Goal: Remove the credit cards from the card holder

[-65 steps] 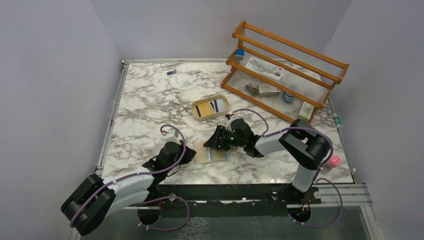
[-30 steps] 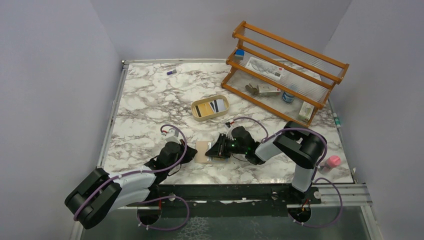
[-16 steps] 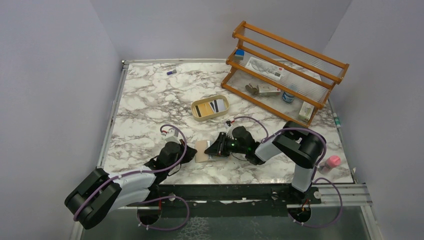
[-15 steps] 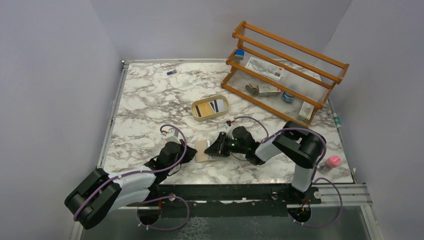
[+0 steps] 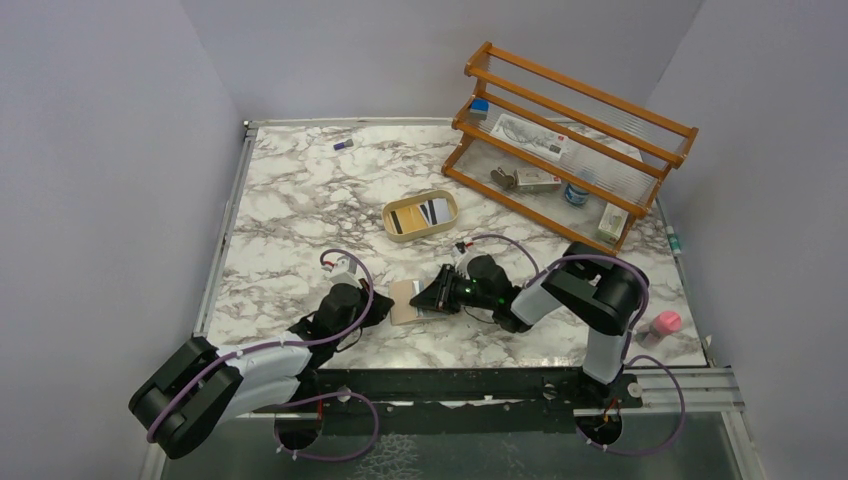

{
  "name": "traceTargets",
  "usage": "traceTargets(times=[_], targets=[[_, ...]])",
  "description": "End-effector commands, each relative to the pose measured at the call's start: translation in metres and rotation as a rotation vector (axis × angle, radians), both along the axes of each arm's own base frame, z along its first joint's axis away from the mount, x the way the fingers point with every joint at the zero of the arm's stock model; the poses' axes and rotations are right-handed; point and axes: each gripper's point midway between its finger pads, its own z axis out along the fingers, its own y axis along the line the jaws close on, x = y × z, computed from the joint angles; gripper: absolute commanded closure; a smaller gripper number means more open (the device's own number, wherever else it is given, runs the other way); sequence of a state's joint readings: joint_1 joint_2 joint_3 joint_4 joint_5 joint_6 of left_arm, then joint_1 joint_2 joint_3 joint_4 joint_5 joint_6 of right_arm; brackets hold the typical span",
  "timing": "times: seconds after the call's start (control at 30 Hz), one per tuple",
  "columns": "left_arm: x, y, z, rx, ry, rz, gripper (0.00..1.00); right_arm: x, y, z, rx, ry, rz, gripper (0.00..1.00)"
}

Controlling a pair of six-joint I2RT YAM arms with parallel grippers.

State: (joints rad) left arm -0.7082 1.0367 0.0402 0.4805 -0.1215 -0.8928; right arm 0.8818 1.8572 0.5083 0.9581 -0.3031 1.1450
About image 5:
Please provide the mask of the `beige card holder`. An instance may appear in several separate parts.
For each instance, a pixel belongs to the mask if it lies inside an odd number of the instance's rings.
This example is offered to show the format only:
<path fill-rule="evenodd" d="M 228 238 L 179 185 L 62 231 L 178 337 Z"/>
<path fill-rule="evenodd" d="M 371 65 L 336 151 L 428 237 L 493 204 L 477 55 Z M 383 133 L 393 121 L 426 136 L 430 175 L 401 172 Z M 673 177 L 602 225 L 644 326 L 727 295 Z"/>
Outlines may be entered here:
<path fill-rule="evenodd" d="M 431 320 L 443 320 L 448 314 L 423 310 L 410 305 L 412 279 L 394 282 L 389 286 L 389 297 L 394 301 L 390 311 L 393 326 L 408 326 Z"/>

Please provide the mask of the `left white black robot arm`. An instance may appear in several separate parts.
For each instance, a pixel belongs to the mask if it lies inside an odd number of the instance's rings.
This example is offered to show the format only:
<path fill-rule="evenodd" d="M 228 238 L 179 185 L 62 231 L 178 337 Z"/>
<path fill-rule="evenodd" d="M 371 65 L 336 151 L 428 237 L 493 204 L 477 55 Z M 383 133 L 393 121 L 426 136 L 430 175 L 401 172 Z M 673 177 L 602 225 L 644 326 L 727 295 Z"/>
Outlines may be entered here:
<path fill-rule="evenodd" d="M 365 284 L 342 283 L 272 339 L 217 347 L 194 336 L 134 392 L 128 409 L 149 443 L 179 459 L 228 420 L 313 395 L 318 368 L 350 334 L 385 320 L 393 305 Z"/>

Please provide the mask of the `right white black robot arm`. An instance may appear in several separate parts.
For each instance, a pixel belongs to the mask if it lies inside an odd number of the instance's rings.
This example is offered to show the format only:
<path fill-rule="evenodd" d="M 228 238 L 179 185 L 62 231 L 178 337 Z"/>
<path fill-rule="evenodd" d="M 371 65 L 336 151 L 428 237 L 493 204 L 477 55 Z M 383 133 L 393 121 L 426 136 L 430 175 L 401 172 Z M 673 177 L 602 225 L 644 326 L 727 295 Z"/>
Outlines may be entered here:
<path fill-rule="evenodd" d="M 444 264 L 409 305 L 428 313 L 453 315 L 465 307 L 486 310 L 510 333 L 524 333 L 565 308 L 589 328 L 584 376 L 599 385 L 616 382 L 632 338 L 633 323 L 647 309 L 647 275 L 636 266 L 582 242 L 526 283 L 513 283 L 492 256 L 465 257 Z"/>

